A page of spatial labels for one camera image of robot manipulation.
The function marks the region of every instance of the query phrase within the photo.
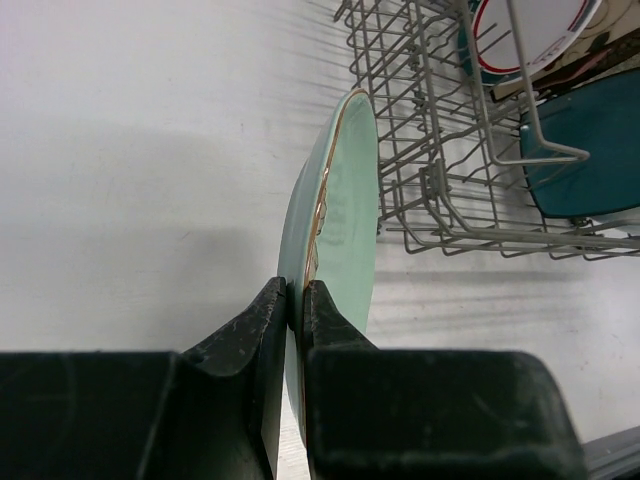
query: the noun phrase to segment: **white plate with red rim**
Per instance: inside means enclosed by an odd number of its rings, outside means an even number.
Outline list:
[[[482,83],[508,84],[522,77],[508,0],[469,0]],[[602,0],[513,0],[527,72],[533,75],[557,59],[586,28]],[[462,66],[472,74],[468,36],[458,35]]]

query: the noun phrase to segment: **dark teal dish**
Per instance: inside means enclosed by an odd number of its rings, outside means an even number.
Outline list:
[[[538,113],[547,140],[591,153],[572,166],[525,167],[543,216],[591,217],[640,206],[640,69],[554,98]],[[520,127],[523,158],[553,156],[537,148],[527,122],[528,114]]]

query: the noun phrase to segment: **wire basket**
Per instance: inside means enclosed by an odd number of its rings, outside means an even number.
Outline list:
[[[468,49],[457,47],[460,29],[472,31],[466,0],[345,0],[336,13],[351,30],[350,71],[370,92],[377,118],[381,225],[402,234],[412,254],[440,248],[445,255],[640,256],[640,238],[616,229],[623,221],[549,219],[535,206],[536,184],[527,182],[524,166],[530,172],[571,165],[589,153],[545,140],[516,7],[507,5],[511,38],[483,48],[515,43],[524,91],[501,103],[490,101],[482,85],[474,36],[467,35]],[[541,147],[527,158],[519,148],[524,114]]]

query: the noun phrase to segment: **dish rack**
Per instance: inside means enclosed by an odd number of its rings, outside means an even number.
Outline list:
[[[498,40],[515,43],[524,91],[501,103],[482,85],[475,41],[458,47],[461,28],[474,38],[467,0],[344,0],[336,12],[351,31],[349,69],[370,92],[377,119],[381,228],[399,232],[411,254],[640,256],[640,238],[615,228],[624,222],[549,219],[535,206],[523,167],[569,165],[589,153],[544,139],[536,109],[543,99],[524,68],[517,7],[507,5],[513,35]],[[522,158],[526,112],[544,150]]]

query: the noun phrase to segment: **light green plate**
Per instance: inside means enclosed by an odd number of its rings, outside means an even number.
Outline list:
[[[287,280],[295,329],[304,290],[322,280],[340,313],[365,331],[375,267],[378,219],[378,135],[364,90],[345,95],[318,135],[296,181],[284,222],[278,275]],[[285,376],[304,439],[301,372],[287,329]]]

